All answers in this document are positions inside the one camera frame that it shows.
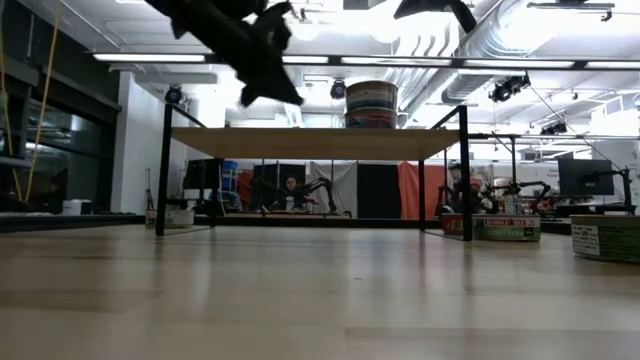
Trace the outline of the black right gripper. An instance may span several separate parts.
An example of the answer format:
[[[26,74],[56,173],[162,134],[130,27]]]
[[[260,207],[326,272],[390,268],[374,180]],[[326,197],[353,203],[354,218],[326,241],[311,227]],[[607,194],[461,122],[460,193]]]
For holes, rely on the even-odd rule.
[[[423,12],[444,12],[449,7],[465,33],[476,28],[477,21],[463,0],[402,0],[393,17],[399,20]]]

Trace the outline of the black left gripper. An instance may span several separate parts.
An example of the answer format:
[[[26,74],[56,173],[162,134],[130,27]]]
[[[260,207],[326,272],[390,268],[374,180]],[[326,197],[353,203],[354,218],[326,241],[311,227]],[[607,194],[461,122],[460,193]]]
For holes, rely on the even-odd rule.
[[[146,0],[166,16],[176,39],[189,34],[239,75],[245,86],[240,103],[248,107],[259,97],[302,105],[286,73],[282,55],[291,31],[285,15],[293,10],[288,1],[242,0]]]

